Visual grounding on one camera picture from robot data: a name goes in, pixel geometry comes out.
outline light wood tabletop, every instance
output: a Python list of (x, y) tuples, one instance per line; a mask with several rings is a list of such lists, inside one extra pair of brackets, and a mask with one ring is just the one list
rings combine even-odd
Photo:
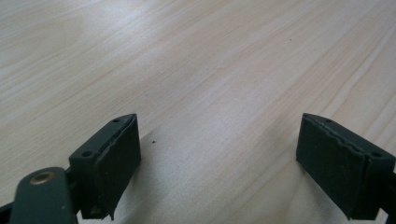
[(295, 160), (304, 112), (396, 154), (396, 1), (0, 1), (0, 205), (136, 113), (115, 220), (80, 223), (349, 223)]

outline wooden surface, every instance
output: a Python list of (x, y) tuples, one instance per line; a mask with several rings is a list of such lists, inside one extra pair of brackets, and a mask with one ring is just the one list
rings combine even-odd
[(394, 0), (0, 1), (0, 202), (137, 113), (113, 223), (348, 223), (295, 161), (301, 115), (396, 153), (395, 31)]

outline wood grain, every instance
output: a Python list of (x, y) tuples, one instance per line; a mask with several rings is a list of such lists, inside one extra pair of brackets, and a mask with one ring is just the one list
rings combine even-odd
[(137, 113), (112, 223), (348, 223), (295, 161), (301, 115), (395, 154), (395, 71), (393, 0), (0, 1), (0, 203)]

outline wooden table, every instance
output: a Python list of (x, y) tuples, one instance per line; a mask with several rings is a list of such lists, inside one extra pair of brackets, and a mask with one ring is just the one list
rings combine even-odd
[(301, 116), (396, 153), (395, 31), (394, 0), (1, 1), (0, 202), (136, 113), (116, 220), (80, 223), (348, 223), (295, 160)]

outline screw hole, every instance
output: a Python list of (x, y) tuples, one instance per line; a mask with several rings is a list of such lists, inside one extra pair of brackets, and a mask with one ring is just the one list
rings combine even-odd
[(372, 154), (372, 156), (374, 156), (374, 157), (378, 157), (378, 158), (381, 158), (381, 157), (382, 157), (382, 154), (381, 154), (381, 153), (378, 153), (378, 152), (372, 152), (371, 154)]
[(31, 185), (40, 185), (49, 182), (51, 179), (55, 177), (55, 173), (53, 172), (43, 172), (38, 175), (35, 175), (30, 179)]
[(92, 152), (90, 152), (90, 151), (86, 151), (86, 152), (83, 152), (82, 153), (82, 156), (83, 157), (89, 157), (89, 156), (91, 156), (92, 155)]

